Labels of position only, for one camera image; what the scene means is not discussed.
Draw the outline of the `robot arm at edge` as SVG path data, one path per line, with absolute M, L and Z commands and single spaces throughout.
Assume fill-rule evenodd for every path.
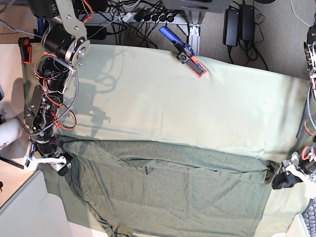
M 307 41 L 304 43 L 304 52 L 310 76 L 310 85 L 307 91 L 300 126 L 296 135 L 299 139 L 305 131 L 310 136 L 316 135 L 316 122 L 311 113 L 311 99 L 316 92 L 316 42 L 311 41 L 316 35 L 315 26 L 309 28 Z M 192 63 L 198 75 L 205 73 L 205 69 L 194 59 L 193 51 L 185 45 L 169 28 L 162 26 L 159 31 L 168 38 L 179 50 L 179 58 L 185 63 Z M 29 153 L 25 155 L 25 166 L 35 171 L 40 163 L 50 163 L 57 171 L 67 172 L 68 164 L 71 162 L 66 155 L 58 155 L 56 158 L 35 158 L 35 143 L 30 142 Z M 277 177 L 273 180 L 274 190 L 290 188 L 295 183 L 303 182 L 306 186 L 305 197 L 314 199 L 316 197 L 316 152 L 314 145 L 306 146 L 301 154 L 293 153 L 290 160 L 282 162 L 282 168 Z

